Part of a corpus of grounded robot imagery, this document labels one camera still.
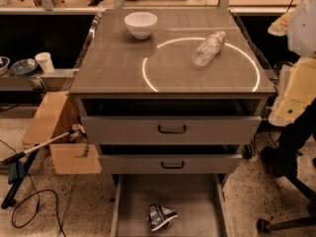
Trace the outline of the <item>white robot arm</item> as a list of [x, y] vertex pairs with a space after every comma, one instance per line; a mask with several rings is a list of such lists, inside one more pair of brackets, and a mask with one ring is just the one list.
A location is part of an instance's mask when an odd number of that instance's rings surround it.
[[269, 123], [286, 126], [316, 98], [316, 0], [301, 0], [292, 12], [274, 21], [268, 33], [287, 36], [288, 49], [300, 56], [280, 72], [279, 90]]

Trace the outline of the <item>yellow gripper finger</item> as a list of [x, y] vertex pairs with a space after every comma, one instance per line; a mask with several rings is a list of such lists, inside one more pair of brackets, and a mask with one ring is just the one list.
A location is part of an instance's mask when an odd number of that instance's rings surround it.
[[275, 126], [294, 123], [315, 98], [316, 58], [301, 57], [293, 65], [284, 65], [269, 123]]
[[286, 12], [280, 17], [278, 17], [268, 28], [268, 33], [282, 37], [286, 36], [288, 33], [289, 23], [291, 20], [292, 12]]

